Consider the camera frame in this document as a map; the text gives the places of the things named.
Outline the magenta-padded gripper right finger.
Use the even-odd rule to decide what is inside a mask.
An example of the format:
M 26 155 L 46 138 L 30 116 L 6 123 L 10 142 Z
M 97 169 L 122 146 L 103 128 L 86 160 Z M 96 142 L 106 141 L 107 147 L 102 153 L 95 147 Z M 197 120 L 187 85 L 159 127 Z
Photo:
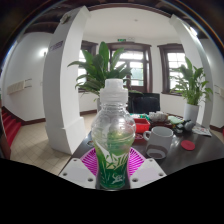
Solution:
M 146 159 L 136 149 L 130 149 L 128 179 L 131 189 L 143 187 L 165 176 L 165 172 L 153 158 Z

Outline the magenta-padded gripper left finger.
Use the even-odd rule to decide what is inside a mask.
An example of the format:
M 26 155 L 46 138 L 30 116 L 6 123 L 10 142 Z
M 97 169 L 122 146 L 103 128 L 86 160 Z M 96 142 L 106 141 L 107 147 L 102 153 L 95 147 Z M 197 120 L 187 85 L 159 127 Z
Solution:
M 98 161 L 95 149 L 90 149 L 81 158 L 72 158 L 59 176 L 78 186 L 94 189 L 98 175 Z

